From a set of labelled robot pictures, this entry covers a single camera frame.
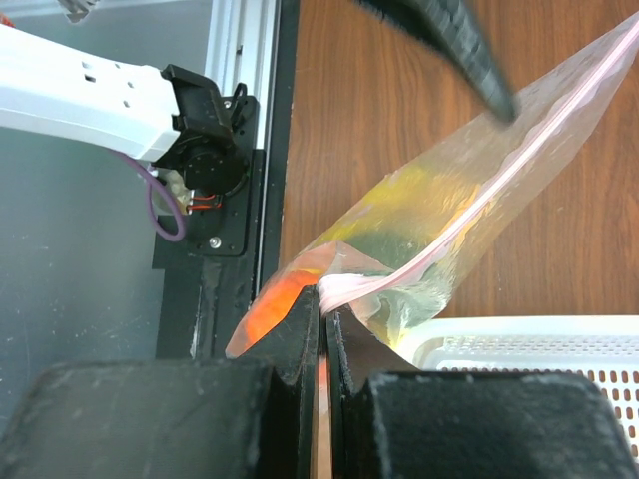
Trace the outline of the white perforated plastic basket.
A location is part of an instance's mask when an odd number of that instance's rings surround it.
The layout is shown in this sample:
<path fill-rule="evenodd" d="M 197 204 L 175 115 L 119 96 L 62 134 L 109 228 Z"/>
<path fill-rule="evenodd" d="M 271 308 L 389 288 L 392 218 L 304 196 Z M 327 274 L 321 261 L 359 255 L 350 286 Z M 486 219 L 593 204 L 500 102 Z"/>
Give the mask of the white perforated plastic basket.
<path fill-rule="evenodd" d="M 638 456 L 638 317 L 438 318 L 410 330 L 398 353 L 426 370 L 579 374 L 601 390 Z"/>

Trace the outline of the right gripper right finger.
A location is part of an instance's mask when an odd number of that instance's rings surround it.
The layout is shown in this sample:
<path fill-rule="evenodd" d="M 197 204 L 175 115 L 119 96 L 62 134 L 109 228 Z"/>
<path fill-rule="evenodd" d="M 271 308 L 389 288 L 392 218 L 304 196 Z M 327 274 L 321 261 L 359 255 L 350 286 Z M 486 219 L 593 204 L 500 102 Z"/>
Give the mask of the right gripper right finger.
<path fill-rule="evenodd" d="M 415 367 L 348 307 L 326 319 L 337 478 L 634 478 L 638 456 L 574 373 Z"/>

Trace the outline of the orange fake pumpkin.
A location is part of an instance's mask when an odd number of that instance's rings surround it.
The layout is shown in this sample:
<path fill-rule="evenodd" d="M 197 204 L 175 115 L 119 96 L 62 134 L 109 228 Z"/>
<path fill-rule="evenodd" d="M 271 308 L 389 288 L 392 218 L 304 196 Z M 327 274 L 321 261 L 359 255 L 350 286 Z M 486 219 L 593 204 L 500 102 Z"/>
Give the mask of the orange fake pumpkin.
<path fill-rule="evenodd" d="M 253 344 L 270 332 L 288 314 L 300 292 L 320 278 L 316 269 L 286 272 L 273 281 L 256 300 L 246 317 L 248 343 Z"/>

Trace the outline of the clear zip top bag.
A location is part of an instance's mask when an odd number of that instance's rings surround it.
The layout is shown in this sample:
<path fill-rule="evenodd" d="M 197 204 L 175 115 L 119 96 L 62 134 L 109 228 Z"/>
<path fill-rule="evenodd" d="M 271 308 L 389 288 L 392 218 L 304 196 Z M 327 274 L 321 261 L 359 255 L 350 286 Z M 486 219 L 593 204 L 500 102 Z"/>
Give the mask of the clear zip top bag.
<path fill-rule="evenodd" d="M 264 286 L 226 348 L 237 357 L 314 286 L 383 343 L 448 305 L 488 246 L 575 158 L 638 52 L 631 16 L 520 91 L 519 118 L 481 115 L 387 175 Z"/>

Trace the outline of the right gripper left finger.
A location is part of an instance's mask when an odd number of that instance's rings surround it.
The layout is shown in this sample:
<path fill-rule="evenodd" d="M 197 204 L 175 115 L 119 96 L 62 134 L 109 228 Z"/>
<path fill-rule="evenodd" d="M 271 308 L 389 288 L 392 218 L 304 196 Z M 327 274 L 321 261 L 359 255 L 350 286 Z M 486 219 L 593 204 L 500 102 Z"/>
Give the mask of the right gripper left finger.
<path fill-rule="evenodd" d="M 63 364 L 21 400 L 5 478 L 307 478 L 319 298 L 235 359 Z"/>

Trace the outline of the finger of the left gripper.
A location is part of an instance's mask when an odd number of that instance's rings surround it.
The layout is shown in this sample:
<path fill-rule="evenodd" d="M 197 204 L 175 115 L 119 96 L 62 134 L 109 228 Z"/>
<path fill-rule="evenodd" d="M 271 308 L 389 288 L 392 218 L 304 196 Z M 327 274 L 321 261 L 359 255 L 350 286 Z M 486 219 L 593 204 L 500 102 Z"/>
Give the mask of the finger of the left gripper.
<path fill-rule="evenodd" d="M 464 1 L 366 0 L 360 4 L 445 58 L 495 120 L 516 120 L 515 95 Z"/>

